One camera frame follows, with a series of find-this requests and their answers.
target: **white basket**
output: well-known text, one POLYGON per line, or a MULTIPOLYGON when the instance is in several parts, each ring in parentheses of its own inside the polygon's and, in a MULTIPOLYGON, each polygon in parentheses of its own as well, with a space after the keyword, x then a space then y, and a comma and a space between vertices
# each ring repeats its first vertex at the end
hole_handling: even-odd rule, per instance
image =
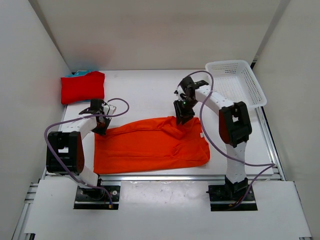
POLYGON ((248 109, 262 107, 267 99, 249 64, 244 60, 214 61, 205 65, 213 75, 214 91, 237 103, 245 102, 248 109))

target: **folded red cloth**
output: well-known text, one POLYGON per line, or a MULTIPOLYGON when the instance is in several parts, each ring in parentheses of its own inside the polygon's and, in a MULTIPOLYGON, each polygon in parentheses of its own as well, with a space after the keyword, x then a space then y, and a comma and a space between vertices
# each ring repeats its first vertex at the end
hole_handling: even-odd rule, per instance
POLYGON ((61 103, 104 99, 104 82, 105 74, 99 71, 92 71, 84 76, 61 77, 61 103))

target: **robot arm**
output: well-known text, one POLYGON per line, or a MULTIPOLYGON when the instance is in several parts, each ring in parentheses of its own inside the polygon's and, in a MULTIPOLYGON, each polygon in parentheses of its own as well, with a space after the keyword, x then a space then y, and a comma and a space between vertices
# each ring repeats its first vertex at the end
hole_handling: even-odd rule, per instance
MULTIPOLYGON (((178 100, 174 101, 177 124, 186 123, 193 118, 193 107, 197 102, 204 102, 210 92, 209 84, 204 81, 194 82, 190 76, 185 77, 174 92, 178 100)), ((245 149, 252 127, 244 102, 234 103, 213 92, 205 102, 219 117, 219 135, 226 145, 227 155, 245 161, 245 149)), ((226 194, 231 198, 237 198, 246 191, 248 179, 245 165, 231 159, 227 159, 227 171, 225 176, 226 194)))
MULTIPOLYGON (((101 99, 92 99, 90 107, 79 113, 79 117, 87 115, 113 115, 116 107, 106 104, 101 99)), ((48 135, 48 140, 54 151, 58 154, 67 168, 78 180, 90 184, 98 185, 99 176, 85 166, 85 157, 82 140, 90 132, 105 135, 110 124, 111 117, 90 117, 72 122, 62 131, 52 131, 48 135)), ((67 172, 59 164, 51 151, 47 149, 46 169, 49 173, 70 178, 67 172)), ((86 185, 78 183, 81 188, 86 185)))

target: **red cloth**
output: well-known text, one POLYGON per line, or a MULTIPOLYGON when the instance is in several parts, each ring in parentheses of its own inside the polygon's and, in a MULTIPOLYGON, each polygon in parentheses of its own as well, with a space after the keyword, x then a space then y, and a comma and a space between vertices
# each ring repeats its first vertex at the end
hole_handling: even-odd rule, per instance
POLYGON ((94 137, 94 172, 118 174, 191 168, 210 159, 199 118, 184 125, 173 116, 135 121, 94 137))
POLYGON ((61 103, 104 99, 104 82, 105 74, 99 71, 92 71, 84 76, 61 77, 61 103))

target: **orange cloth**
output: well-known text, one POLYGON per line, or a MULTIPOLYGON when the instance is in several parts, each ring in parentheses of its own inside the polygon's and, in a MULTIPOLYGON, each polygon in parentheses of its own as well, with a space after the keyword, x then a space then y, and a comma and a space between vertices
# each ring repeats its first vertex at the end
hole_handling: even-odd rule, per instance
POLYGON ((194 117, 184 125, 173 116, 135 121, 95 134, 94 172, 118 174, 201 166, 210 159, 194 117))

